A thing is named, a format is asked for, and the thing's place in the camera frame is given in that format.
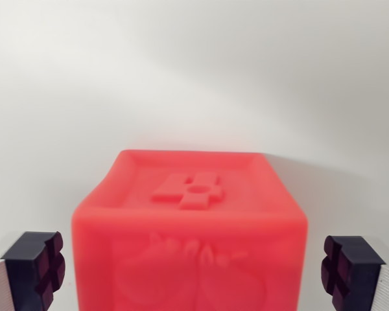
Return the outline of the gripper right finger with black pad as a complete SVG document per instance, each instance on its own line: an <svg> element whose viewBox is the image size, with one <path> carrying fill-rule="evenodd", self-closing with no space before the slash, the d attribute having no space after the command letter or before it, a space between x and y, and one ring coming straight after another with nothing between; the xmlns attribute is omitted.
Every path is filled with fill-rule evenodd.
<svg viewBox="0 0 389 311"><path fill-rule="evenodd" d="M335 310L389 310L389 264L362 236L327 236L321 280Z"/></svg>

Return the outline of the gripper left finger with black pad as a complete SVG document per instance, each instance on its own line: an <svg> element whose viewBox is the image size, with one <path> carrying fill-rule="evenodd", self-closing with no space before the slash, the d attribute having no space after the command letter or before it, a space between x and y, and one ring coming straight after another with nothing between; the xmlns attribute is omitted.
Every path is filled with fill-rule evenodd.
<svg viewBox="0 0 389 311"><path fill-rule="evenodd" d="M0 310L48 310L65 277L62 234L14 231L0 239Z"/></svg>

